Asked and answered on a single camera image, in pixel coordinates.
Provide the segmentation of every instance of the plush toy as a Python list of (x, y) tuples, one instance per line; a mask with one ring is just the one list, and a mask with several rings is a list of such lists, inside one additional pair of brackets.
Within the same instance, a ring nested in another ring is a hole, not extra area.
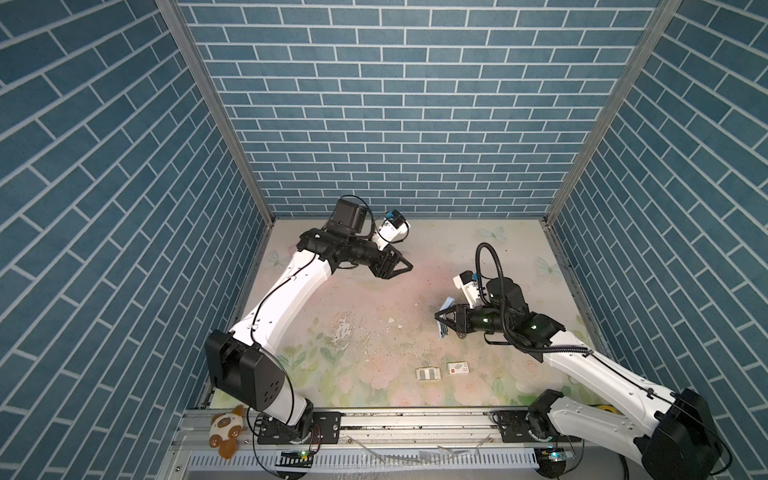
[(208, 445), (219, 449), (221, 458), (230, 459), (237, 451), (237, 436), (243, 431), (243, 406), (230, 413), (220, 413), (210, 420)]

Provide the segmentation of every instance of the blue brick wall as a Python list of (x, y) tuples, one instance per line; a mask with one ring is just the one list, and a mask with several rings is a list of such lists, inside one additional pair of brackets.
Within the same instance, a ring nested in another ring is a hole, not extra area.
[(625, 365), (768, 449), (768, 2), (684, 0), (556, 231)]
[(152, 0), (0, 2), (0, 478), (147, 478), (263, 221)]
[(656, 3), (182, 6), (278, 216), (540, 217)]

